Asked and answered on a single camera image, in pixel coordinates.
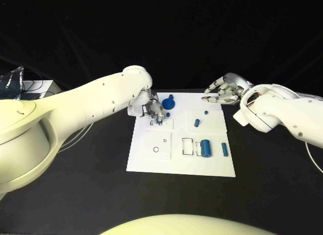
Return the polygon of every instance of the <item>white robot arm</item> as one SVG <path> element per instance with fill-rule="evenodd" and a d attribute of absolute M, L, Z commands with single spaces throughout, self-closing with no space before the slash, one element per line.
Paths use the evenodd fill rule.
<path fill-rule="evenodd" d="M 0 194 L 29 184 L 82 127 L 128 107 L 133 116 L 163 120 L 153 80 L 140 66 L 34 101 L 0 100 Z"/>
<path fill-rule="evenodd" d="M 218 88 L 218 97 L 205 96 L 205 102 L 235 105 L 239 111 L 234 118 L 262 132 L 278 124 L 301 141 L 323 148 L 323 98 L 293 92 L 280 85 L 254 86 L 239 75 L 228 73 L 209 86 L 208 94 Z"/>

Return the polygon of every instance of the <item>black table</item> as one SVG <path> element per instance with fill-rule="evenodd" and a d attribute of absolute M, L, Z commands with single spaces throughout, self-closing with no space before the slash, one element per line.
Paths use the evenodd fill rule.
<path fill-rule="evenodd" d="M 323 175 L 283 126 L 241 127 L 223 106 L 236 178 L 125 172 L 134 117 L 94 124 L 43 175 L 0 202 L 0 232 L 89 235 L 157 214 L 225 218 L 278 234 L 323 234 Z M 323 168 L 323 150 L 310 147 Z"/>

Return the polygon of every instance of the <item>white board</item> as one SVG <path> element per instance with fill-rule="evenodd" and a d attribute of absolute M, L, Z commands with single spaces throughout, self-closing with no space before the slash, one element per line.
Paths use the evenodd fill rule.
<path fill-rule="evenodd" d="M 164 111 L 170 113 L 170 117 L 164 116 L 164 126 L 151 125 L 147 117 L 135 118 L 127 171 L 235 177 L 221 105 L 202 102 L 203 94 L 197 93 L 158 93 L 160 101 L 170 94 L 176 106 Z M 193 118 L 202 119 L 199 127 L 193 126 Z M 193 155 L 183 155 L 182 138 L 193 140 Z M 163 146 L 161 140 L 170 143 L 170 149 L 163 148 L 158 155 L 153 147 Z M 196 142 L 202 140 L 210 141 L 210 158 L 196 154 Z M 226 143 L 228 157 L 223 157 L 222 142 Z"/>

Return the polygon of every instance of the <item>white cable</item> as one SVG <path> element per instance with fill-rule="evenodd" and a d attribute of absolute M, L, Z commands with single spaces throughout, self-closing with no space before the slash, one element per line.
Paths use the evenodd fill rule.
<path fill-rule="evenodd" d="M 304 144 L 306 144 L 306 150 L 307 150 L 309 156 L 310 156 L 310 158 L 311 158 L 311 161 L 313 161 L 313 163 L 314 163 L 314 165 L 316 165 L 319 171 L 323 173 L 323 170 L 320 169 L 317 163 L 316 163 L 314 160 L 313 160 L 311 153 L 310 153 L 310 149 L 309 149 L 309 146 L 307 146 L 307 142 L 306 142 Z"/>
<path fill-rule="evenodd" d="M 75 141 L 75 143 L 73 143 L 69 147 L 63 148 L 58 153 L 63 152 L 66 149 L 69 149 L 69 148 L 79 142 L 79 140 L 83 138 L 86 132 L 89 131 L 91 127 L 92 127 L 92 124 L 89 125 L 88 130 L 85 131 L 85 133 L 82 134 L 82 136 L 79 137 L 79 139 Z"/>
<path fill-rule="evenodd" d="M 79 133 L 75 135 L 75 137 L 69 140 L 69 142 L 66 142 L 60 147 L 65 147 L 69 143 L 72 143 L 72 141 L 76 139 L 76 137 L 82 134 L 83 130 L 86 129 L 86 126 L 82 128 L 82 130 L 79 131 Z"/>

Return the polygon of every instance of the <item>blue cylinder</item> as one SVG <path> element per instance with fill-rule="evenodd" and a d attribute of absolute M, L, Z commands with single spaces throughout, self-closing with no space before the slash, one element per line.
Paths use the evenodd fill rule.
<path fill-rule="evenodd" d="M 170 110 L 174 108 L 174 100 L 173 100 L 173 95 L 170 94 L 169 98 L 163 100 L 161 102 L 161 106 L 164 109 Z"/>
<path fill-rule="evenodd" d="M 226 157 L 228 153 L 226 153 L 226 144 L 225 143 L 222 143 L 222 148 L 223 148 L 223 156 Z"/>
<path fill-rule="evenodd" d="M 202 157 L 210 157 L 210 147 L 209 147 L 209 140 L 200 141 L 200 148 L 202 148 Z"/>
<path fill-rule="evenodd" d="M 199 122 L 200 122 L 199 119 L 196 119 L 196 120 L 195 120 L 195 127 L 199 126 Z"/>

